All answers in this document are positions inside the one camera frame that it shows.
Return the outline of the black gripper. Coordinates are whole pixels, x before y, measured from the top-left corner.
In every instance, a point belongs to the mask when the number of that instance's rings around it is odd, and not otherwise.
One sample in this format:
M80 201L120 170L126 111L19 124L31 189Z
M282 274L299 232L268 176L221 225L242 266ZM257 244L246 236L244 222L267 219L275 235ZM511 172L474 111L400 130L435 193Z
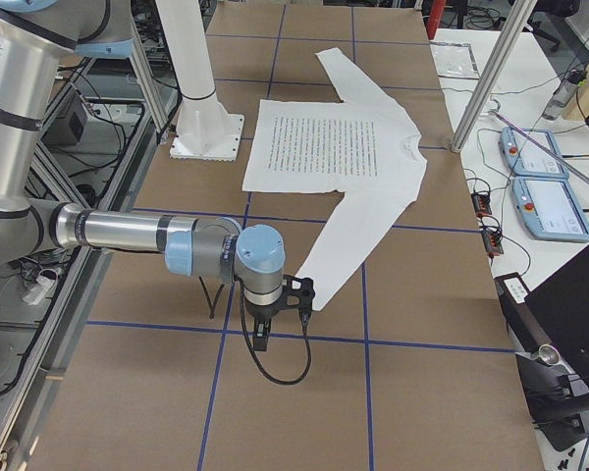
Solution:
M245 306L254 321L252 348L254 351L266 351L271 333L271 321L277 314L277 302L260 305L247 299Z

